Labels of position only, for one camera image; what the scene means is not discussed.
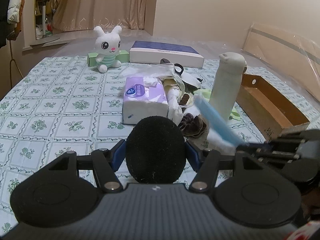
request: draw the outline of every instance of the stuffed bunny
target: stuffed bunny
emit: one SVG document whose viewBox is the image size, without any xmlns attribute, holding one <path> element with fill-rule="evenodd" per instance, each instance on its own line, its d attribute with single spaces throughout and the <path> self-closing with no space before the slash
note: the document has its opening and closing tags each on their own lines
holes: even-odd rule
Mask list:
<svg viewBox="0 0 320 240">
<path fill-rule="evenodd" d="M 107 72 L 109 67 L 120 67 L 121 62 L 116 60 L 116 56 L 120 53 L 120 36 L 122 31 L 120 26 L 115 26 L 111 33 L 104 33 L 100 26 L 93 29 L 98 38 L 95 43 L 95 51 L 98 54 L 96 57 L 97 67 L 101 73 Z"/>
</svg>

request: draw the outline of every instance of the bunny eye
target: bunny eye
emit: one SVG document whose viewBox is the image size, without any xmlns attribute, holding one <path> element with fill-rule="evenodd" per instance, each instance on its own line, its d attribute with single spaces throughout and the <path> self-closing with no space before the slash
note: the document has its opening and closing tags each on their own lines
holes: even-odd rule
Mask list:
<svg viewBox="0 0 320 240">
<path fill-rule="evenodd" d="M 101 48 L 102 49 L 107 49 L 109 47 L 109 43 L 107 43 L 106 41 L 102 43 Z"/>
</svg>

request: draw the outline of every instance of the bottle lid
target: bottle lid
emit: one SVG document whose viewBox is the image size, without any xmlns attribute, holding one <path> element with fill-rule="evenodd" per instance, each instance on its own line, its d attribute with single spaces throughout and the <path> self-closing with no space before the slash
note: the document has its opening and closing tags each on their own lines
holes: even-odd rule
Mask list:
<svg viewBox="0 0 320 240">
<path fill-rule="evenodd" d="M 220 65 L 226 72 L 238 75 L 242 74 L 245 67 L 245 59 L 242 55 L 235 52 L 226 52 L 219 55 Z"/>
</svg>

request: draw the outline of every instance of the black fuzzy object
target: black fuzzy object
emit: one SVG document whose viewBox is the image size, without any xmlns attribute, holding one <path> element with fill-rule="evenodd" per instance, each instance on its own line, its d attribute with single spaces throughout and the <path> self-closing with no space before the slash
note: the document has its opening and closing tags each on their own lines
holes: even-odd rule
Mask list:
<svg viewBox="0 0 320 240">
<path fill-rule="evenodd" d="M 186 165 L 183 135 L 168 118 L 144 118 L 127 138 L 125 158 L 139 183 L 173 183 Z"/>
</svg>

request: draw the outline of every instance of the curtain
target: curtain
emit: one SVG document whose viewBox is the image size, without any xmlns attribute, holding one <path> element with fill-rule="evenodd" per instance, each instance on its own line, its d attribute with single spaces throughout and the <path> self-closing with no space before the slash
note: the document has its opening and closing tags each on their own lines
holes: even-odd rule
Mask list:
<svg viewBox="0 0 320 240">
<path fill-rule="evenodd" d="M 53 28 L 68 32 L 120 25 L 144 29 L 146 0 L 59 0 Z"/>
</svg>

